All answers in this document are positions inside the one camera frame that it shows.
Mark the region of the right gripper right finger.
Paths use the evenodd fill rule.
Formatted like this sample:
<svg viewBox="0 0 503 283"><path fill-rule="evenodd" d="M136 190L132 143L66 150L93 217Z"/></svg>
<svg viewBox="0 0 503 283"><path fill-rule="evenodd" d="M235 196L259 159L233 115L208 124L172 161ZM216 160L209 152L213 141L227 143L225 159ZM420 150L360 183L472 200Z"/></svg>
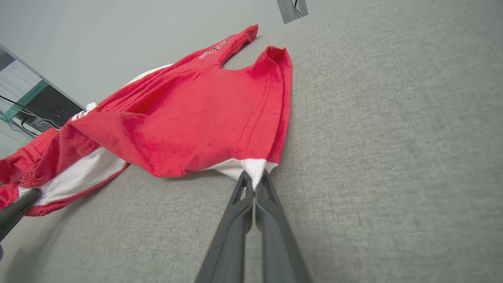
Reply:
<svg viewBox="0 0 503 283"><path fill-rule="evenodd" d="M255 189L255 200L256 224L262 233L263 282L311 283L307 264L267 170Z"/></svg>

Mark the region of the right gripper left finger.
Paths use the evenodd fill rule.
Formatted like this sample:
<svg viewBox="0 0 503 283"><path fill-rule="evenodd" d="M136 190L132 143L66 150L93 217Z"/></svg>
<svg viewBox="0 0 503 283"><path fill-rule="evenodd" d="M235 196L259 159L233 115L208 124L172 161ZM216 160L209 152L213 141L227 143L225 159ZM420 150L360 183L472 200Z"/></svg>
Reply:
<svg viewBox="0 0 503 283"><path fill-rule="evenodd" d="M253 224L253 201L252 179L243 171L196 276L196 283L244 282L246 234Z"/></svg>

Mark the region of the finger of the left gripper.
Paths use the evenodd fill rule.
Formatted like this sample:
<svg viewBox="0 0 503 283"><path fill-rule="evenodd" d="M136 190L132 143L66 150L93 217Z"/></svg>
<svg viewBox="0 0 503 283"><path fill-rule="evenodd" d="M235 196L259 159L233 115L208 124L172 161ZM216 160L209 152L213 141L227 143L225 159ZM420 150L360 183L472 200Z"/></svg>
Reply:
<svg viewBox="0 0 503 283"><path fill-rule="evenodd" d="M20 219L40 199L40 189L30 189L18 200L0 210L0 240L3 240Z"/></svg>

